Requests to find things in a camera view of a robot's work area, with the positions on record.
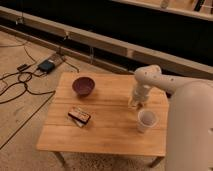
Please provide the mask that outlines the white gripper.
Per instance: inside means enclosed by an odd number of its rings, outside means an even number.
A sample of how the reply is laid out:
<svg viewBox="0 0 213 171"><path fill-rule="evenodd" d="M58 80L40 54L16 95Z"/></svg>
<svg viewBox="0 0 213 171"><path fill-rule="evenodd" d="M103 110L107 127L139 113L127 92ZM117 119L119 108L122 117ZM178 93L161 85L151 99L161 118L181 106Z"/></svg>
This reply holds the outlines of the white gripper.
<svg viewBox="0 0 213 171"><path fill-rule="evenodd" d="M139 110L143 107L141 102L148 99L150 87L147 85L135 85L132 90L132 101L129 102L129 107Z"/></svg>

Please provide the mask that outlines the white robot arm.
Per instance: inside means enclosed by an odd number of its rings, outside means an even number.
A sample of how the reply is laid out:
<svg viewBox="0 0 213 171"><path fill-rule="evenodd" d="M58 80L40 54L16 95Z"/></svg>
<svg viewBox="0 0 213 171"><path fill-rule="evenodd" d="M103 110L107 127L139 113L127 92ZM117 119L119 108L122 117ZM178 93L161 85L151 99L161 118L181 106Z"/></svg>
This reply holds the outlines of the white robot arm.
<svg viewBox="0 0 213 171"><path fill-rule="evenodd" d="M134 78L132 106L153 87L171 95L165 171L213 171L213 80L165 75L158 65L136 69Z"/></svg>

